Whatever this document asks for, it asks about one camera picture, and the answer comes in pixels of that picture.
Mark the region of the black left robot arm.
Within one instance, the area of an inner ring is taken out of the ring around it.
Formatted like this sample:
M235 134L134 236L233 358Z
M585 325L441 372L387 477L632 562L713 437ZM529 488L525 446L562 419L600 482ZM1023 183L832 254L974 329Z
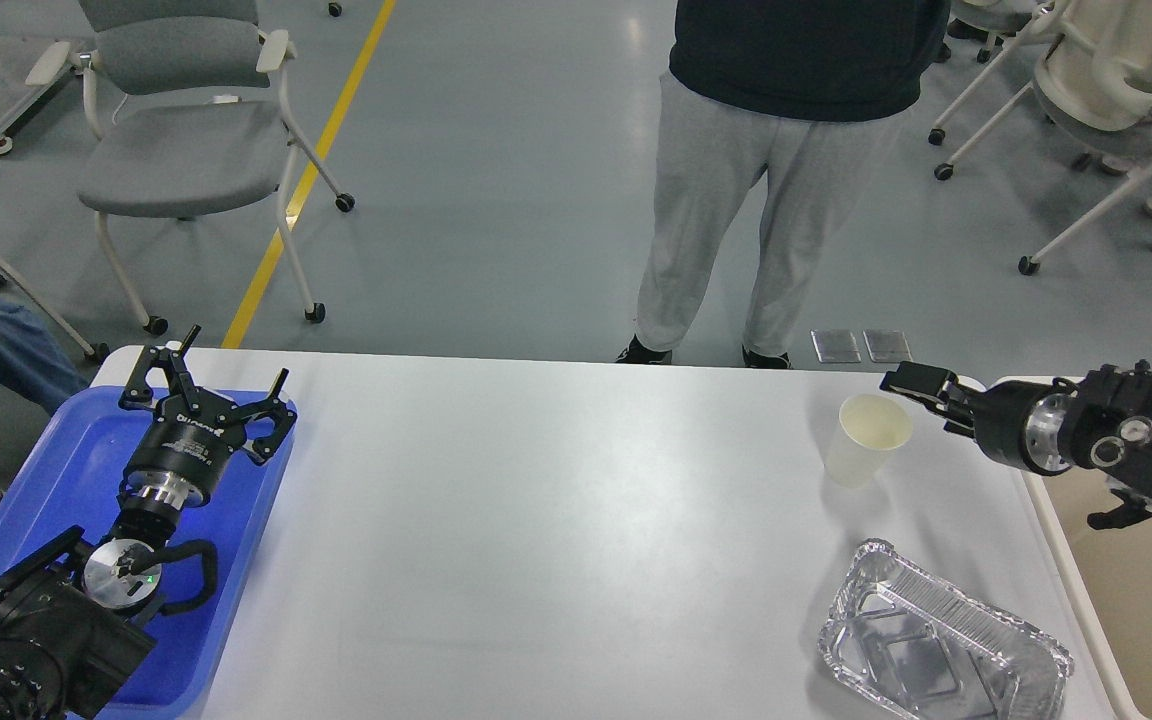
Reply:
M147 346L70 397L0 506L0 719L165 719L215 669L291 455L287 370L207 389Z

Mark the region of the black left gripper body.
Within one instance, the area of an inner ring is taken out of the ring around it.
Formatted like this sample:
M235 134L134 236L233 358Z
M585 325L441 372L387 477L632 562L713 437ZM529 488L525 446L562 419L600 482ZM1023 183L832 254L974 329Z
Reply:
M183 397L162 397L154 419L123 470L122 491L131 495L146 486L165 486L174 477L189 488L175 488L179 505L209 503L242 445L242 429L223 427L219 416L230 416L237 402L225 395L200 397L200 414L188 414Z

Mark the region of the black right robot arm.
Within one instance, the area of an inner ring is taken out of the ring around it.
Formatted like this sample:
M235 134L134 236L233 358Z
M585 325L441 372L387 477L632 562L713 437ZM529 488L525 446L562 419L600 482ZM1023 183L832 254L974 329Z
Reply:
M1119 506L1087 526L1124 529L1152 518L1152 369L1102 365L1079 381L1005 381L973 389L952 370L904 361L884 392L941 416L948 433L972 439L992 461L1041 477L1073 468L1102 471Z

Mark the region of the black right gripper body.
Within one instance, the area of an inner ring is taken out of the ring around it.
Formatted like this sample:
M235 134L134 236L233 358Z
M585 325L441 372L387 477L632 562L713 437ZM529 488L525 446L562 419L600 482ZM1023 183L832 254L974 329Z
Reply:
M1073 395L1037 382L998 382L967 392L973 441L1006 467L1055 477L1073 467L1059 448L1059 433Z

